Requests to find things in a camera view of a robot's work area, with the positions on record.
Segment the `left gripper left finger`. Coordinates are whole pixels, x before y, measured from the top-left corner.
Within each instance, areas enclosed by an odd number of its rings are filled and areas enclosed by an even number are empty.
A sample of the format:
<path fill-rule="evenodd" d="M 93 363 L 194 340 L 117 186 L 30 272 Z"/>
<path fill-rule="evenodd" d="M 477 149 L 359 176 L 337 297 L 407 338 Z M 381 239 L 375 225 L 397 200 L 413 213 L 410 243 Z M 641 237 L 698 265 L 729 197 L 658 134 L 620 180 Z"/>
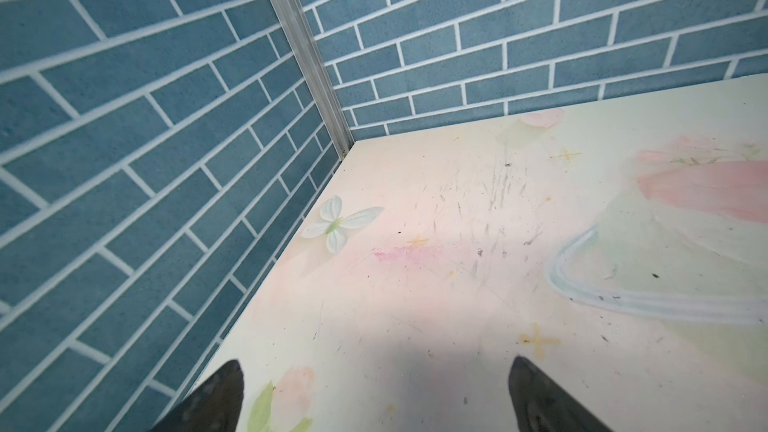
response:
<path fill-rule="evenodd" d="M 238 360 L 224 363 L 151 432 L 233 432 L 244 398 L 244 374 Z"/>

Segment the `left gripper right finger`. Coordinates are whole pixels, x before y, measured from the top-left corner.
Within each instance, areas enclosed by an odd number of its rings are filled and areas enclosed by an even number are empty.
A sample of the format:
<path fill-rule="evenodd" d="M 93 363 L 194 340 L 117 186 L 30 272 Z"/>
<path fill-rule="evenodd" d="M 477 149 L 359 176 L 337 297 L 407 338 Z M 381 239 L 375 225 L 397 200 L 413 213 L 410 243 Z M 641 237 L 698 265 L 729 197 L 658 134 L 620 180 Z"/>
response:
<path fill-rule="evenodd" d="M 514 358 L 508 390 L 520 431 L 611 432 L 600 419 L 572 397 L 528 358 Z"/>

